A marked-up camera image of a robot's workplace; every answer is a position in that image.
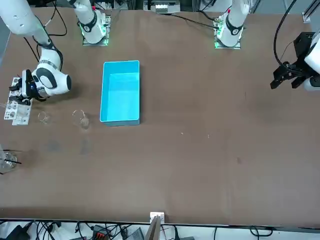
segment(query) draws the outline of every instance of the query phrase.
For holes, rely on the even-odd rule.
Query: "tabletop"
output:
[[[52,40],[72,89],[34,101],[28,126],[0,120],[0,143],[22,151],[20,168],[0,177],[1,217],[148,222],[150,212],[165,212],[170,223],[320,225],[320,95],[290,82],[270,89],[282,15],[249,14],[238,50],[215,49],[208,27],[142,10],[113,11],[109,45],[82,46],[74,10],[59,11],[67,35]],[[34,9],[43,23],[52,12]],[[46,28],[64,31],[57,15]],[[279,55],[308,30],[288,15]],[[295,60],[293,46],[283,59]],[[140,61],[140,125],[107,127],[99,121],[103,64],[127,60]],[[12,34],[1,102],[12,77],[36,65]],[[72,123],[74,110],[87,113],[88,130]],[[50,124],[38,121],[40,111]]]

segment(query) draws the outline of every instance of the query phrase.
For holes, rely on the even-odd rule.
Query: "wire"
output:
[[[110,28],[111,28],[111,26],[112,26],[112,24],[113,24],[114,20],[116,19],[116,17],[120,14],[120,12],[121,12],[121,9],[119,9],[119,11],[117,12],[117,14],[116,14],[112,19],[111,19]]]
[[[284,67],[289,73],[293,73],[293,74],[296,74],[297,77],[298,76],[301,76],[303,74],[303,71],[297,71],[297,70],[292,70],[290,68],[288,68],[287,66],[285,66],[279,59],[278,57],[278,54],[277,54],[277,38],[278,38],[278,33],[279,33],[279,30],[282,26],[282,24],[284,23],[288,13],[290,12],[290,10],[292,9],[292,7],[295,5],[297,0],[293,0],[290,4],[290,6],[288,7],[288,9],[285,11],[278,27],[276,28],[275,30],[275,35],[274,35],[274,40],[273,40],[273,53],[274,53],[274,57],[276,59],[276,61],[279,63],[280,66]]]
[[[118,235],[121,233],[121,230],[124,231],[124,230],[126,230],[127,228],[129,228],[130,226],[132,226],[132,224],[124,227],[123,229],[121,229],[121,227],[120,227],[120,231],[119,231],[118,233],[116,233],[112,238],[110,238],[110,240],[115,239],[115,237],[118,236]]]
[[[207,5],[205,5],[205,7],[201,10],[201,11],[204,11],[211,3],[211,7],[216,3],[217,0],[211,0]]]
[[[213,240],[216,240],[217,229],[217,227],[214,229]]]
[[[86,240],[86,239],[84,238],[84,236],[82,236],[82,234],[81,234],[80,222],[79,222],[79,221],[76,223],[75,228],[79,231],[79,234],[80,234],[81,239]]]
[[[224,13],[226,13],[231,7],[232,7],[232,5],[231,5],[230,7],[228,7],[228,8],[225,10]]]
[[[28,41],[25,37],[23,37],[23,39],[24,39],[24,40],[26,41],[26,43],[28,44],[29,48],[31,49],[31,51],[32,51],[32,53],[33,53],[33,55],[34,55],[34,57],[35,57],[35,59],[36,59],[36,62],[38,63],[38,62],[39,62],[39,59],[38,59],[38,57],[37,57],[34,49],[33,49],[32,46],[30,45],[29,41]]]
[[[274,230],[273,230],[271,227],[270,227],[270,228],[267,228],[267,230],[270,231],[270,233],[268,233],[268,234],[260,234],[259,231],[258,231],[258,229],[257,229],[255,226],[250,226],[249,230],[250,230],[250,233],[251,233],[253,236],[257,237],[257,240],[259,240],[260,237],[263,237],[263,238],[264,238],[264,237],[270,237],[270,236],[274,233]]]
[[[173,225],[173,227],[174,227],[174,240],[180,240],[177,227],[175,225]]]
[[[53,15],[52,15],[51,19],[54,17],[55,12],[57,12],[58,15],[59,15],[59,17],[60,17],[60,19],[61,19],[61,21],[62,21],[62,23],[63,23],[65,33],[63,33],[63,34],[49,34],[49,36],[58,36],[58,37],[60,36],[60,37],[63,37],[63,36],[65,36],[65,35],[67,35],[68,29],[67,29],[65,20],[63,19],[63,17],[61,16],[59,10],[57,9],[57,0],[55,0],[55,3],[52,2],[52,4],[54,5],[54,12],[53,12]]]
[[[162,231],[163,231],[163,235],[164,235],[164,239],[167,240],[167,236],[166,236],[166,232],[164,229],[164,226],[161,225]]]
[[[209,17],[203,10],[200,10],[199,13],[202,13],[207,19],[209,19],[211,21],[215,21],[216,20],[216,17],[214,17],[214,18]]]
[[[51,18],[46,22],[44,27],[46,27],[51,22],[51,20],[54,18],[55,14],[56,14],[56,10],[57,10],[57,7],[54,8],[54,11],[53,11]]]
[[[192,23],[195,23],[195,24],[198,24],[198,25],[201,25],[201,26],[204,26],[204,27],[208,27],[208,28],[212,28],[212,29],[219,29],[219,27],[217,27],[217,26],[212,26],[212,25],[208,25],[208,24],[205,24],[205,23],[202,23],[202,22],[194,21],[194,20],[191,20],[191,19],[186,18],[184,16],[178,16],[178,15],[171,15],[171,16],[176,17],[176,18],[180,18],[180,19],[184,19],[186,21],[190,21]]]
[[[101,10],[106,10],[103,6],[101,6],[99,3],[95,2],[94,4],[97,4],[100,8],[102,8]]]
[[[44,232],[44,235],[43,235],[43,239],[42,239],[42,240],[45,239],[46,232],[48,232],[48,234],[50,235],[51,240],[55,240],[54,236],[52,236],[51,232],[49,231],[49,228],[48,228],[48,226],[47,226],[47,223],[46,223],[46,222],[45,222],[45,223],[42,222],[41,224],[42,224],[42,226],[43,226],[44,229],[45,229],[45,232]]]
[[[281,61],[282,57],[284,56],[284,54],[285,54],[287,48],[289,47],[289,45],[292,44],[294,41],[295,41],[295,40],[289,42],[288,45],[285,47],[285,49],[284,49],[284,51],[283,51],[283,53],[282,53],[282,55],[281,55],[281,57],[280,57],[280,61]]]

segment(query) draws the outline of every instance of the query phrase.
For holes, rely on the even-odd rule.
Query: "blue container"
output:
[[[100,122],[107,126],[140,124],[140,63],[103,64]]]

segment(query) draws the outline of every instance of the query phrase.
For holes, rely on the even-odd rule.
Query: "metal bracket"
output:
[[[18,80],[19,77],[14,77],[11,86],[15,86]],[[12,120],[13,126],[28,125],[33,99],[30,100],[30,105],[18,104],[16,101],[9,100],[9,97],[16,96],[18,94],[19,90],[9,92],[3,119]]]
[[[80,26],[80,29],[81,29],[81,32],[82,32],[82,45],[83,46],[108,46],[109,44],[109,37],[110,37],[110,26],[111,26],[111,16],[110,15],[106,15],[105,13],[102,12],[102,15],[104,17],[102,17],[102,27],[101,27],[101,30],[103,32],[105,32],[105,37],[101,39],[101,41],[95,43],[95,44],[92,44],[92,43],[89,43],[87,42],[87,40],[85,39],[84,37],[84,34],[83,34],[83,29],[82,27]]]
[[[150,212],[150,226],[144,237],[145,240],[159,240],[161,224],[165,223],[164,212]]]
[[[302,19],[304,24],[309,24],[311,22],[310,17],[305,17],[305,13],[302,13]]]
[[[151,211],[150,212],[150,223],[157,216],[160,216],[161,224],[165,224],[165,213],[164,212],[158,212],[158,211]]]

